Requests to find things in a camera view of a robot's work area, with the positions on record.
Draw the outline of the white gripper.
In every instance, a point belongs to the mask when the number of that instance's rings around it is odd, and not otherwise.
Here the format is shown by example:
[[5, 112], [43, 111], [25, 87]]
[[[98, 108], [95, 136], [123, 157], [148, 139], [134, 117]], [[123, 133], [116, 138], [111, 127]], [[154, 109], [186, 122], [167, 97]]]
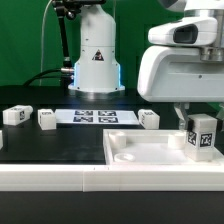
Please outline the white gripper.
[[[179, 129], [187, 130], [186, 102], [224, 101], [224, 63], [200, 60], [197, 48], [151, 46], [143, 54], [137, 89], [148, 102], [175, 102]], [[224, 103], [217, 128], [224, 128]]]

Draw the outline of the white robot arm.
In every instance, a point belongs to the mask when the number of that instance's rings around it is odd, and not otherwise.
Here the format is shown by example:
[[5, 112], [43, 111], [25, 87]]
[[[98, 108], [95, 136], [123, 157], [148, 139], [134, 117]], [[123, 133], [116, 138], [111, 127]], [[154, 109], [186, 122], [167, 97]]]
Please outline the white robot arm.
[[[190, 102], [224, 102], [224, 0], [158, 0], [178, 21], [153, 27], [152, 44], [140, 63], [137, 90], [148, 102], [172, 102], [180, 127], [193, 119]], [[114, 56], [114, 30], [99, 6], [85, 7], [81, 20], [81, 55], [70, 89], [92, 97], [121, 90]]]

